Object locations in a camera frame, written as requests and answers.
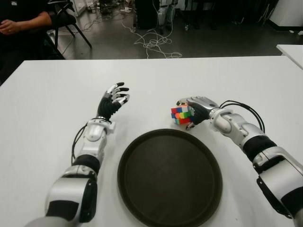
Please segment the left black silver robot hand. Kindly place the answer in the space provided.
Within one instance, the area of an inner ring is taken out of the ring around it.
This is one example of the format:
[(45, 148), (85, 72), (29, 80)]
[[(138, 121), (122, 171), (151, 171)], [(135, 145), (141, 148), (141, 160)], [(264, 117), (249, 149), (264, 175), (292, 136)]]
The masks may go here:
[(129, 101), (130, 95), (125, 93), (129, 91), (129, 88), (124, 85), (124, 82), (116, 83), (104, 93), (98, 105), (97, 117), (109, 121), (112, 115)]

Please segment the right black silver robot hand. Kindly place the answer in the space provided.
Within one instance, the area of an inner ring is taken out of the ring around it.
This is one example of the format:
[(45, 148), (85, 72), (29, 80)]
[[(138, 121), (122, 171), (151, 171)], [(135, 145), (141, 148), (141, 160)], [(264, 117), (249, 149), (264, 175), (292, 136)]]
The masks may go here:
[(217, 103), (204, 96), (182, 98), (177, 101), (176, 105), (187, 105), (194, 111), (193, 120), (186, 126), (186, 130), (190, 130), (202, 121), (208, 120), (210, 112), (213, 109), (219, 109), (219, 105)]

